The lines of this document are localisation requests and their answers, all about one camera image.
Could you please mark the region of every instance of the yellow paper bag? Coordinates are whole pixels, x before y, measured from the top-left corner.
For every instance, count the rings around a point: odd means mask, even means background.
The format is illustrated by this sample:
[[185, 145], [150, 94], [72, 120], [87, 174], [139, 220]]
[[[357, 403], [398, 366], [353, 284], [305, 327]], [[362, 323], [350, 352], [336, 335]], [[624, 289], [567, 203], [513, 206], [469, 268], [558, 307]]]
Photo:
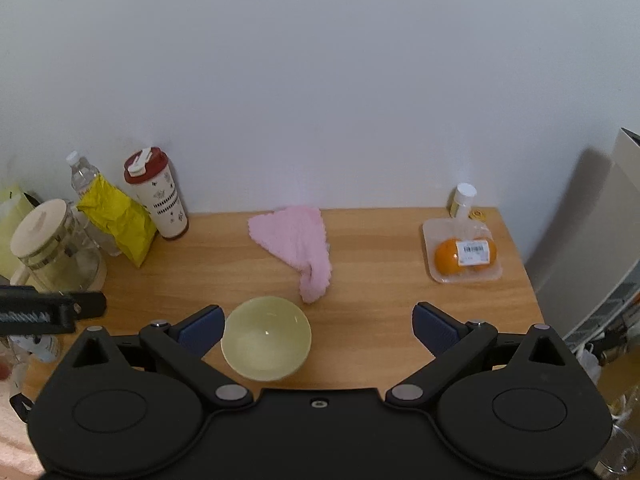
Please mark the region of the yellow paper bag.
[[109, 184], [99, 174], [78, 203], [78, 209], [106, 233], [136, 267], [142, 265], [156, 234], [156, 226], [145, 209]]
[[0, 190], [0, 274], [11, 278], [15, 269], [20, 265], [9, 248], [11, 237], [22, 219], [33, 209], [17, 186]]

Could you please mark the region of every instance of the french press lid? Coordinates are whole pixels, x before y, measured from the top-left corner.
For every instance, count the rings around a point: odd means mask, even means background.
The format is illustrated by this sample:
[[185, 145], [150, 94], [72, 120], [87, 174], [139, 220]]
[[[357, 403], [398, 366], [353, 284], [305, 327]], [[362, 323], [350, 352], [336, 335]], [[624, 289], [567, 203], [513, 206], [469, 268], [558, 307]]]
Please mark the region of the french press lid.
[[11, 252], [20, 259], [37, 254], [61, 228], [64, 229], [65, 216], [66, 202], [60, 198], [40, 204], [24, 217], [14, 231]]

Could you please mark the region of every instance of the yellow wrapper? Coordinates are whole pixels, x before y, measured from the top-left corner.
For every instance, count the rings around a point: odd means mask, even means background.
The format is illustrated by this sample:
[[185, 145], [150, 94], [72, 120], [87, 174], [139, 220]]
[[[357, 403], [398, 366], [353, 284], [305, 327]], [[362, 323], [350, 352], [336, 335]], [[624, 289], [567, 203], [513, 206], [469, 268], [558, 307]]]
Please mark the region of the yellow wrapper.
[[156, 234], [156, 226], [138, 202], [99, 174], [80, 199], [78, 209], [100, 229], [111, 233], [120, 250], [136, 267], [142, 265]]

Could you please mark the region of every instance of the glass jar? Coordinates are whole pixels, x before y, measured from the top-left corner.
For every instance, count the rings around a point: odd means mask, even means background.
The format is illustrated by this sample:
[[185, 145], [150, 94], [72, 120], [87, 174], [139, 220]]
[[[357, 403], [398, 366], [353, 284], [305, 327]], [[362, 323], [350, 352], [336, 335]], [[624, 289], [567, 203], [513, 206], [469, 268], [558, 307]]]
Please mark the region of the glass jar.
[[64, 200], [49, 200], [25, 216], [10, 247], [22, 263], [12, 285], [23, 285], [31, 276], [43, 290], [102, 288], [106, 267], [100, 251]]

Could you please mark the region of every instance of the plastic bottle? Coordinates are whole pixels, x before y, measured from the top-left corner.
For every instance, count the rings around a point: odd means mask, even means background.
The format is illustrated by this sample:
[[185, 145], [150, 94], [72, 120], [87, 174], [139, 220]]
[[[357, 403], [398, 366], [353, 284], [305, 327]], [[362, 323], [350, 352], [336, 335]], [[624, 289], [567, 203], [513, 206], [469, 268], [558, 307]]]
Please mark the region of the plastic bottle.
[[471, 184], [467, 184], [466, 182], [458, 184], [453, 202], [451, 202], [449, 215], [452, 218], [468, 218], [476, 194], [478, 194], [478, 192]]
[[60, 356], [60, 342], [52, 335], [12, 335], [11, 341], [32, 353], [43, 363], [52, 363]]
[[[69, 153], [66, 162], [71, 167], [71, 187], [80, 198], [89, 190], [95, 178], [100, 174], [98, 168], [80, 156], [75, 150]], [[98, 247], [103, 249], [110, 256], [118, 256], [121, 253], [113, 235], [105, 233], [100, 228], [93, 225], [87, 216], [74, 208], [74, 216], [84, 228], [84, 231]]]
[[75, 150], [67, 155], [66, 163], [71, 167], [71, 187], [82, 198], [100, 171]]

